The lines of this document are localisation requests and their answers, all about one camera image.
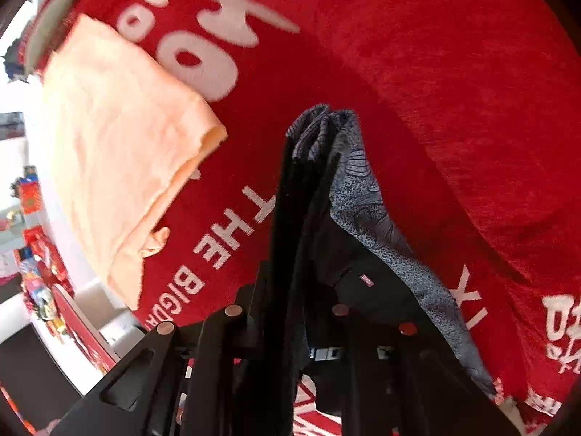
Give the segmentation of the black pants grey waistband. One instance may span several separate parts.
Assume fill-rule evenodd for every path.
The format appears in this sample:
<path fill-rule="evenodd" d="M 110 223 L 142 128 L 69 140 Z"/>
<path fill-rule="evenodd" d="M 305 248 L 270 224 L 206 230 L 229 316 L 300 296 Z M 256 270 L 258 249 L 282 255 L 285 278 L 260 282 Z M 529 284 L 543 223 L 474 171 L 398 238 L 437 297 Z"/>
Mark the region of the black pants grey waistband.
<path fill-rule="evenodd" d="M 455 299 L 386 211 L 352 111 L 319 104 L 289 127 L 261 283 L 246 370 L 257 435 L 292 433 L 299 381 L 312 380 L 315 305 L 341 304 L 385 324 L 426 323 L 491 399 L 491 376 Z"/>

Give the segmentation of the peach folded cloth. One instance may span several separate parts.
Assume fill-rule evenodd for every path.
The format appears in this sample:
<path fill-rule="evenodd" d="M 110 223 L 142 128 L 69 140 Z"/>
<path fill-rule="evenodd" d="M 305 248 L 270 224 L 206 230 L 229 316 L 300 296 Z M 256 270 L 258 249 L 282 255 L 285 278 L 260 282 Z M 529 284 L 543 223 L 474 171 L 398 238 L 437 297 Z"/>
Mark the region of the peach folded cloth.
<path fill-rule="evenodd" d="M 227 130 L 199 93 L 88 16 L 51 55 L 42 88 L 70 232 L 96 276 L 137 309 L 145 258 L 168 239 L 162 216 Z"/>

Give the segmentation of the red printed bed blanket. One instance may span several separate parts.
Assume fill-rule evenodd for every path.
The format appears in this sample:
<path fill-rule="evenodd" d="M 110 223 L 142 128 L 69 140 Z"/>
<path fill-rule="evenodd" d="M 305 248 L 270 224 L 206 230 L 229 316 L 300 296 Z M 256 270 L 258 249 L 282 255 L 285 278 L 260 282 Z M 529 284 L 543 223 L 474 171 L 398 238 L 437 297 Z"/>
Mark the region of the red printed bed blanket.
<path fill-rule="evenodd" d="M 80 16 L 195 90 L 227 130 L 161 218 L 131 309 L 151 332 L 234 303 L 255 324 L 293 122 L 357 116 L 386 211 L 451 292 L 515 435 L 580 431 L 580 52 L 547 0 L 76 0 L 39 76 L 37 172 L 59 252 L 44 70 Z M 299 381 L 289 435 L 344 435 Z"/>

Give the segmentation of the red patterned pillow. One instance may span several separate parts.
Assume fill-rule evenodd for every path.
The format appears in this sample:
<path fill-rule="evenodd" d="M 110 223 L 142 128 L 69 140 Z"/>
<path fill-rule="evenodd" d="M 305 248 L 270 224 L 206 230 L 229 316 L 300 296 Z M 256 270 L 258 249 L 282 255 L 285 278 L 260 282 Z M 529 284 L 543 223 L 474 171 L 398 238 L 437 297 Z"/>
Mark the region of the red patterned pillow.
<path fill-rule="evenodd" d="M 40 1 L 38 12 L 27 24 L 19 46 L 19 61 L 26 79 L 41 68 L 47 55 L 63 40 L 75 1 Z"/>

